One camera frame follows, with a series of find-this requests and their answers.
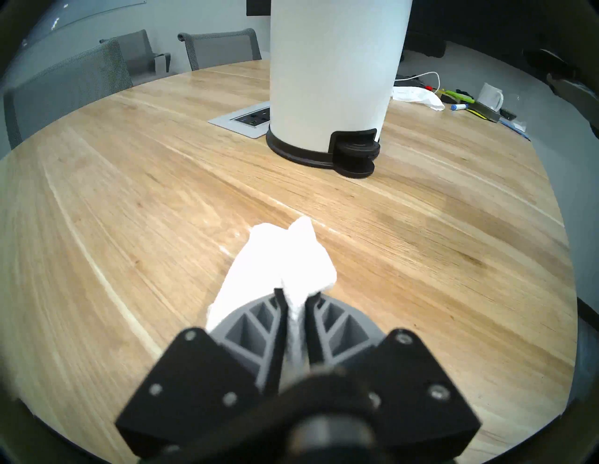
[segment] black object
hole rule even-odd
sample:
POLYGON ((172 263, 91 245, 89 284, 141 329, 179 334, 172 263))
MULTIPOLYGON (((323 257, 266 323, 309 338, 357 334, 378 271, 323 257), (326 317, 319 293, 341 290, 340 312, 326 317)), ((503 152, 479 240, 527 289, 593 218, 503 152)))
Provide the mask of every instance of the black object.
MULTIPOLYGON (((281 311, 281 321, 286 321, 289 313, 289 306, 285 299, 283 289, 274 289, 274 297, 277 300, 277 307, 281 311)), ((287 324, 279 324, 276 338, 274 340, 273 357, 270 362, 270 369, 264 383, 264 396, 274 396, 279 393, 279 382, 281 380, 281 368, 283 366, 283 357, 285 356, 285 347, 287 346, 287 324)))
POLYGON ((246 0, 246 16, 270 16, 270 0, 246 0))
POLYGON ((380 152, 380 145, 374 140, 375 136, 376 129, 335 131, 331 134, 326 153, 285 143, 278 139, 270 128, 266 134, 266 142, 272 151, 295 163, 315 168, 333 168, 346 177, 364 178, 373 173, 373 160, 380 152))
POLYGON ((484 106, 482 103, 474 102, 468 105, 469 110, 474 110, 477 113, 485 116, 489 121, 496 123, 499 121, 500 114, 498 111, 494 111, 487 106, 484 106))
POLYGON ((254 377, 204 330, 179 333, 116 420, 142 458, 181 447, 257 405, 254 377), (223 404, 228 392, 237 400, 223 404))
POLYGON ((410 29, 406 32, 406 39, 404 40, 405 50, 417 51, 426 56, 442 58, 445 55, 446 47, 447 42, 435 35, 411 31, 410 29))
POLYGON ((424 343, 409 330, 392 330, 348 375, 380 397, 381 406, 375 415, 377 437, 398 461, 452 459, 479 430, 480 422, 465 399, 424 343), (411 342, 399 342, 400 335, 411 342), (431 396, 435 387, 447 391, 448 398, 431 396))
POLYGON ((444 93, 441 94, 440 98, 443 103, 448 103, 450 105, 455 104, 455 103, 460 103, 460 101, 461 101, 458 98, 454 98, 450 95, 445 95, 444 93))
MULTIPOLYGON (((309 314, 319 300, 317 295, 306 302, 311 364, 319 361, 314 351, 319 341, 309 336, 309 314)), ((352 444, 306 455, 290 454, 286 444, 304 419, 335 415, 363 423, 378 439, 378 447, 357 451, 362 457, 353 462, 385 462, 386 454, 406 463, 442 462, 461 454, 480 427, 432 354, 408 330, 393 330, 346 368, 307 377, 268 397, 197 327, 177 335, 116 425, 132 451, 154 457, 155 464, 291 463, 306 462, 307 455, 330 462, 352 444)))
POLYGON ((501 108, 501 109, 499 110, 499 114, 500 114, 502 117, 506 118, 508 121, 512 121, 512 120, 514 120, 514 119, 516 118, 516 115, 515 115, 515 114, 513 114, 511 111, 508 111, 508 110, 506 110, 506 109, 504 109, 504 108, 501 108))
POLYGON ((393 84, 394 87, 420 87, 421 89, 424 89, 425 85, 424 83, 420 80, 419 77, 414 77, 412 79, 409 79, 410 76, 407 75, 402 75, 402 74, 396 74, 395 75, 395 79, 402 79, 402 80, 396 80, 395 83, 393 84))
POLYGON ((254 111, 250 114, 244 114, 243 116, 235 118, 235 121, 247 124, 248 126, 258 126, 270 121, 270 107, 264 108, 263 110, 254 111))

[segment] gray chair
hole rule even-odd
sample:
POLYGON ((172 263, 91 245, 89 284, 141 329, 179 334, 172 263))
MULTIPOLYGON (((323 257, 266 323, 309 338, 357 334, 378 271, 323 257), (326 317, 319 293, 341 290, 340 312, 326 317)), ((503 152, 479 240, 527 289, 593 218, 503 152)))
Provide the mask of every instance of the gray chair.
POLYGON ((170 53, 154 53, 145 29, 113 37, 119 41, 134 86, 168 75, 171 67, 170 53))
POLYGON ((4 94, 10 147, 58 118, 132 86, 116 39, 67 58, 4 94))
POLYGON ((256 32, 252 28, 215 34, 181 32, 177 38, 185 42, 192 71, 262 59, 256 32))

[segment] round table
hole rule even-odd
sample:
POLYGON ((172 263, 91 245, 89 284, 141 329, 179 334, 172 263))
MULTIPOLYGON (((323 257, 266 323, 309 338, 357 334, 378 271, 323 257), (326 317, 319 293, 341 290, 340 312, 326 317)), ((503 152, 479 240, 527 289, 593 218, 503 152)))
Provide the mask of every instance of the round table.
POLYGON ((565 408, 576 293, 530 142, 391 101, 374 174, 301 166, 207 121, 268 100, 268 61, 168 77, 42 129, 0 162, 10 386, 68 439, 134 456, 113 423, 174 336, 205 323, 250 228, 312 218, 331 296, 415 331, 483 425, 484 462, 565 408))

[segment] white tissue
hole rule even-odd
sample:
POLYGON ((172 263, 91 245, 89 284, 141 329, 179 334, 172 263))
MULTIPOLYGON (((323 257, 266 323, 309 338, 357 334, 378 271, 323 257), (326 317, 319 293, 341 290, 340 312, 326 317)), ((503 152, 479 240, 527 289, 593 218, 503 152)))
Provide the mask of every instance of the white tissue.
POLYGON ((250 301, 282 288, 289 305, 287 355, 303 364, 305 300, 330 289, 337 271, 325 248, 316 240, 310 218, 300 217, 289 229, 272 224, 252 228, 214 302, 208 307, 206 331, 250 301))
POLYGON ((393 87, 393 100, 403 102, 423 103, 436 111, 445 109, 441 99, 430 90, 420 87, 393 87))

